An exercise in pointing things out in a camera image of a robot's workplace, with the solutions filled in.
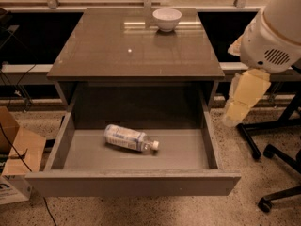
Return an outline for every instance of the drawer front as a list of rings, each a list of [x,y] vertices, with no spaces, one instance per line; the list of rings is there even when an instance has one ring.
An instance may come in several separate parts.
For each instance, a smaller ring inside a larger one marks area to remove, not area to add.
[[[120,98],[128,100],[123,93],[125,90],[121,91]],[[162,105],[161,97],[165,97],[165,92],[166,98],[170,94],[174,96]],[[93,106],[85,105],[87,93],[91,93],[90,99],[96,101]],[[106,118],[106,115],[112,114],[110,105],[102,103],[102,92],[98,94],[97,89],[93,91],[80,85],[72,98],[45,170],[28,173],[26,179],[43,196],[229,195],[239,181],[240,173],[224,171],[220,165],[214,129],[201,88],[188,87],[188,92],[187,88],[160,89],[159,94],[160,102],[150,104],[158,105],[158,116],[153,113],[151,120],[139,124],[139,114],[136,113],[133,121],[119,121],[121,125],[125,123],[143,128],[160,142],[158,154],[141,154],[105,143],[105,123],[114,121],[114,118]],[[181,111],[177,117],[171,114],[175,113],[174,108],[170,108],[171,112],[162,110],[169,109],[174,103],[182,109],[193,107],[195,110],[198,106],[199,111],[193,114]],[[142,103],[133,107],[148,105]],[[101,112],[101,117],[93,116],[104,108],[107,113]]]

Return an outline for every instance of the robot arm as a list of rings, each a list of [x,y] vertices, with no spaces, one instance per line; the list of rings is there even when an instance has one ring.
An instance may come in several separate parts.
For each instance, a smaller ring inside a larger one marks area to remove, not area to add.
[[[231,83],[223,117],[227,126],[242,122],[270,87],[271,73],[284,72],[300,59],[301,0],[271,0],[235,43],[249,69]]]

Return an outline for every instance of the drawer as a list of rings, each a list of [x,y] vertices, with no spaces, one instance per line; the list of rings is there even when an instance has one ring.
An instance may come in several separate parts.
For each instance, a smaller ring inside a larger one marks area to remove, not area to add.
[[[105,143],[107,124],[146,132],[156,153]],[[43,196],[229,195],[202,83],[79,83],[44,171],[25,177]]]

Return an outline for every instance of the bowl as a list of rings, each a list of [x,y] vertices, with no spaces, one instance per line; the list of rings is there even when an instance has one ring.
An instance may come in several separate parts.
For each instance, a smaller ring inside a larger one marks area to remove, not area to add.
[[[170,32],[179,24],[182,14],[174,8],[160,8],[155,10],[152,16],[161,31]]]

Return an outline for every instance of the bottle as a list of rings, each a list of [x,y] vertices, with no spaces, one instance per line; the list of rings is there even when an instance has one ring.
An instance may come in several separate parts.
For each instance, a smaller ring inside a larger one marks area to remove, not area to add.
[[[158,151],[159,147],[159,142],[151,140],[144,132],[137,132],[114,124],[106,126],[104,136],[107,143],[139,152]]]

